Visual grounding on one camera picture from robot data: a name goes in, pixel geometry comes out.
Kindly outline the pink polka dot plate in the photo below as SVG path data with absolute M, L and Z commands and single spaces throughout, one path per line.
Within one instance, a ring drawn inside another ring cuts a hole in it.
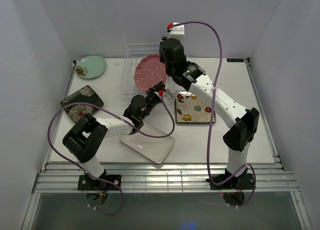
M 134 83 L 142 92 L 146 92 L 160 82 L 165 83 L 166 80 L 165 65 L 160 62 L 159 54 L 148 55 L 135 68 Z

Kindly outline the cream floral square plate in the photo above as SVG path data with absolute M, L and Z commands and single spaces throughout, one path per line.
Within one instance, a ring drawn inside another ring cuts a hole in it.
M 211 107 L 187 91 L 177 94 L 175 110 L 175 120 L 178 124 L 209 124 L 211 120 Z

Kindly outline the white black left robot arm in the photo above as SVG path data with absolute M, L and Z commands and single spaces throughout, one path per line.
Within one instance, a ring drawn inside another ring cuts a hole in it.
M 64 136 L 63 145 L 87 171 L 85 181 L 90 187 L 100 190 L 106 185 L 106 170 L 96 156 L 103 139 L 137 133 L 144 126 L 144 119 L 162 102 L 163 93 L 164 85 L 159 84 L 150 88 L 146 96 L 134 96 L 120 119 L 98 119 L 86 114 Z

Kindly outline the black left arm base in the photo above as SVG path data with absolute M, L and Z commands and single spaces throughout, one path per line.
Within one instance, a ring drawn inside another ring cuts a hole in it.
M 121 187 L 122 175 L 106 175 L 102 177 L 109 182 Z M 77 190 L 79 191 L 105 191 L 105 190 L 117 190 L 117 187 L 109 183 L 105 183 L 96 179 L 92 179 L 87 174 L 80 175 L 77 184 Z

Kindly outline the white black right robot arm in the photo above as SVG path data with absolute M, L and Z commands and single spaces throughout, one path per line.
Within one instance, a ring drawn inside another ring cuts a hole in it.
M 174 38 L 160 42 L 160 61 L 173 81 L 196 95 L 211 107 L 212 115 L 219 115 L 229 130 L 223 136 L 228 146 L 228 161 L 224 174 L 210 175 L 210 186 L 237 189 L 253 188 L 254 178 L 248 174 L 247 155 L 257 132 L 260 113 L 256 108 L 247 109 L 238 104 L 211 80 L 196 63 L 187 60 L 184 47 Z

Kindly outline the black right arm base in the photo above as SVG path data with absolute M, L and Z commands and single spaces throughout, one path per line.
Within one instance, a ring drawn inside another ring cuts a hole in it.
M 209 182 L 211 190 L 252 190 L 255 184 L 254 177 L 250 173 L 240 177 L 233 177 L 219 186 L 213 185 L 209 178 L 206 181 Z

